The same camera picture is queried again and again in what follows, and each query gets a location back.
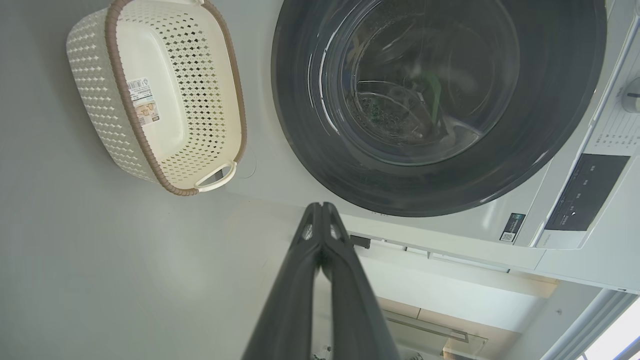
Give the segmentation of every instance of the qr code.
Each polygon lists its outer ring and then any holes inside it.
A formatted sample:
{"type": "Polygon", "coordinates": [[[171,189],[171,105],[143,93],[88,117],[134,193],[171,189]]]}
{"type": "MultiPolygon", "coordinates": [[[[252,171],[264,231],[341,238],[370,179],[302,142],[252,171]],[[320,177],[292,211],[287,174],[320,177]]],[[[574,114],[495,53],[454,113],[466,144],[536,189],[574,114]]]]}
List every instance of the qr code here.
{"type": "Polygon", "coordinates": [[[512,242],[513,238],[515,237],[516,237],[515,233],[502,233],[502,237],[500,238],[500,241],[512,242]]]}

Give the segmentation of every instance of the gray floor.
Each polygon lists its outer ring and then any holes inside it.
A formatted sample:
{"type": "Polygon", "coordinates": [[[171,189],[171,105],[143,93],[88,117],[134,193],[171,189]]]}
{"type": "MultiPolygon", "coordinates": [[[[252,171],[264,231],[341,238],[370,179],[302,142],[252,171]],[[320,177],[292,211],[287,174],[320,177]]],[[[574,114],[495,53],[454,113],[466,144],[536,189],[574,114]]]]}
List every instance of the gray floor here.
{"type": "Polygon", "coordinates": [[[302,209],[111,161],[65,53],[108,3],[0,3],[0,358],[238,358],[302,209]]]}

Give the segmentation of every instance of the woven basket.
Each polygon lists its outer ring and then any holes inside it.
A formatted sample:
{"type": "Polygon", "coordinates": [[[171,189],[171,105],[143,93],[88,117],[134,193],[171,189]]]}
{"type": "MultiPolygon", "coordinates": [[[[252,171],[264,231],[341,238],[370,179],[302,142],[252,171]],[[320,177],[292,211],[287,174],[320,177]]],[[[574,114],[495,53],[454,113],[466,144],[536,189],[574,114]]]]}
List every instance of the woven basket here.
{"type": "Polygon", "coordinates": [[[67,55],[120,168],[176,195],[232,179],[246,143],[244,104],[229,32],[212,4],[116,0],[73,27],[67,55]]]}

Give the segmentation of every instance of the laundry basket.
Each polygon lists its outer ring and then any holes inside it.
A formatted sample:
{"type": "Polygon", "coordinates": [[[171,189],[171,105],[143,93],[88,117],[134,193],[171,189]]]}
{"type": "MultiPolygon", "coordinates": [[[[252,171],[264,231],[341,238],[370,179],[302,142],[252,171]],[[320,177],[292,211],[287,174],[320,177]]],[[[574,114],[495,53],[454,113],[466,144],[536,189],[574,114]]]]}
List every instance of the laundry basket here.
{"type": "Polygon", "coordinates": [[[73,27],[67,55],[120,168],[177,195],[234,176],[246,143],[244,105],[229,32],[212,4],[116,0],[73,27]]]}

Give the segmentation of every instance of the door glass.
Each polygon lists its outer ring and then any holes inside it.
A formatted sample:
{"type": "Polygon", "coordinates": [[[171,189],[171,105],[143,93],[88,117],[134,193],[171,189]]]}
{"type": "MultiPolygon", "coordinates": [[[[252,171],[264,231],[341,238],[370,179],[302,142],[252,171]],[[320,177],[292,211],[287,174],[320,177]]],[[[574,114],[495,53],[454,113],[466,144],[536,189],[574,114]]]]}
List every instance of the door glass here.
{"type": "Polygon", "coordinates": [[[469,148],[500,119],[518,78],[515,29],[496,0],[381,1],[346,41],[336,100],[350,116],[339,131],[396,165],[469,148]]]}

